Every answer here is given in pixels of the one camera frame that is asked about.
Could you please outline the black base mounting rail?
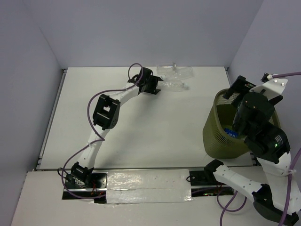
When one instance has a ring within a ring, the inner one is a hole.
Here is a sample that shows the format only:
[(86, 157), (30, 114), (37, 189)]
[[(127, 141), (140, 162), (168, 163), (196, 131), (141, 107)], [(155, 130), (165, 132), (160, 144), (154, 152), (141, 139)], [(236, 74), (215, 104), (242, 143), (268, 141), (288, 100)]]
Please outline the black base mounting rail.
[[(97, 204), (106, 204), (106, 190), (108, 188), (108, 172), (93, 172), (91, 181), (87, 186), (80, 186), (75, 180), (67, 176), (64, 182), (70, 192), (76, 194), (71, 195), (63, 190), (63, 200), (79, 200), (78, 196), (84, 197), (83, 201), (91, 201)], [(208, 197), (217, 195), (233, 195), (234, 190), (220, 182), (215, 182), (206, 178), (203, 170), (193, 170), (186, 177), (186, 182), (191, 187), (192, 197)]]

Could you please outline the blue label Pocari bottle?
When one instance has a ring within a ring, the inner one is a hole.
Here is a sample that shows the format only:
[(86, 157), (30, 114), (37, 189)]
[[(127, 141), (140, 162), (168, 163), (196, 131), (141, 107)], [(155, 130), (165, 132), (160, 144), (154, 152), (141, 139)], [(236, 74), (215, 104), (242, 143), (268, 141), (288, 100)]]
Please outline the blue label Pocari bottle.
[(238, 133), (233, 131), (232, 129), (229, 128), (224, 128), (224, 131), (227, 135), (229, 135), (232, 138), (237, 138), (238, 137)]

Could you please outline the silver foil covered panel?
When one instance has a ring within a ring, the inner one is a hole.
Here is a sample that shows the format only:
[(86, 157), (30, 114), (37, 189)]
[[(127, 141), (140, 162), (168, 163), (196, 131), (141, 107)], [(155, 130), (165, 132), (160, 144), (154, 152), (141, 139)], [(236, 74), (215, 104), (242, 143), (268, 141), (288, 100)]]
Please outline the silver foil covered panel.
[(187, 169), (110, 170), (109, 204), (170, 203), (192, 200)]

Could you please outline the clear bottle front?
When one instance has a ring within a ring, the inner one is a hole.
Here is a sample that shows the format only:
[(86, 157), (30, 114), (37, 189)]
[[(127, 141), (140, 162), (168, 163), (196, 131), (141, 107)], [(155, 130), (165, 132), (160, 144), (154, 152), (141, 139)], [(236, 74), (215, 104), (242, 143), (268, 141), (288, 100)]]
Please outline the clear bottle front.
[(179, 80), (162, 81), (159, 84), (159, 86), (161, 89), (165, 91), (172, 91), (172, 92), (181, 92), (181, 91), (189, 90), (188, 85)]

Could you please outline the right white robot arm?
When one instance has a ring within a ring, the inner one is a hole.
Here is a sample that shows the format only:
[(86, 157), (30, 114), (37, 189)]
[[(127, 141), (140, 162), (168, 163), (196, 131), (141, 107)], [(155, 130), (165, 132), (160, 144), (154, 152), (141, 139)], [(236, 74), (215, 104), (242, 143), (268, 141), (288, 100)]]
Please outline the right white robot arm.
[[(286, 84), (287, 79), (276, 74), (265, 74), (259, 86), (239, 76), (215, 96), (203, 128), (204, 148), (212, 157), (204, 177), (209, 184), (220, 182), (244, 195), (265, 219), (292, 226), (301, 209), (296, 159), (285, 132), (275, 123), (275, 105), (283, 99)], [(262, 166), (267, 183), (248, 179), (223, 162), (247, 151)]]

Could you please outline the clear bottle white blue cap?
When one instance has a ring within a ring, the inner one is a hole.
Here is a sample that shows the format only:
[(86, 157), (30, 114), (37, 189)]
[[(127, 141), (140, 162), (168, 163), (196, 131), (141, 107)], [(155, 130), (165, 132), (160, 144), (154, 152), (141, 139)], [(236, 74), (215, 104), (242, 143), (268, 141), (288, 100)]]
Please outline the clear bottle white blue cap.
[(194, 72), (192, 67), (176, 67), (176, 71), (173, 73), (166, 74), (158, 74), (163, 80), (185, 80), (192, 78), (194, 76)]

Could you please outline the olive green mesh bin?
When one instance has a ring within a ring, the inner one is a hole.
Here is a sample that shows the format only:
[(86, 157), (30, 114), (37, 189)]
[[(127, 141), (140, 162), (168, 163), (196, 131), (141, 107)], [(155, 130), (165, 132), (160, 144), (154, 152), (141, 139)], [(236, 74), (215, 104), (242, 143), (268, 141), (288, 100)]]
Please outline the olive green mesh bin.
[(215, 159), (234, 159), (247, 152), (257, 157), (268, 155), (277, 149), (275, 136), (279, 130), (279, 122), (274, 111), (269, 122), (255, 135), (232, 138), (224, 128), (232, 129), (236, 108), (231, 102), (238, 96), (233, 94), (224, 98), (228, 89), (219, 91), (213, 102), (209, 116), (203, 128), (203, 141), (206, 153)]

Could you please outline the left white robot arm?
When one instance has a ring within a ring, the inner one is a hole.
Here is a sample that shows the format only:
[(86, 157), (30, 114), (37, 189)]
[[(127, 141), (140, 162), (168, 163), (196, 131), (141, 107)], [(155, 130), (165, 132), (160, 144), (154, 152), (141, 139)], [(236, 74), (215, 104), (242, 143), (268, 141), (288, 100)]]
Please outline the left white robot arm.
[(65, 176), (62, 178), (80, 187), (88, 187), (92, 183), (98, 151), (106, 135), (117, 125), (122, 105), (141, 93), (158, 94), (158, 83), (165, 78), (164, 75), (156, 76), (151, 69), (141, 66), (138, 74), (128, 77), (123, 88), (94, 94), (87, 104), (87, 119), (92, 130), (90, 137), (87, 144), (66, 161), (62, 168)]

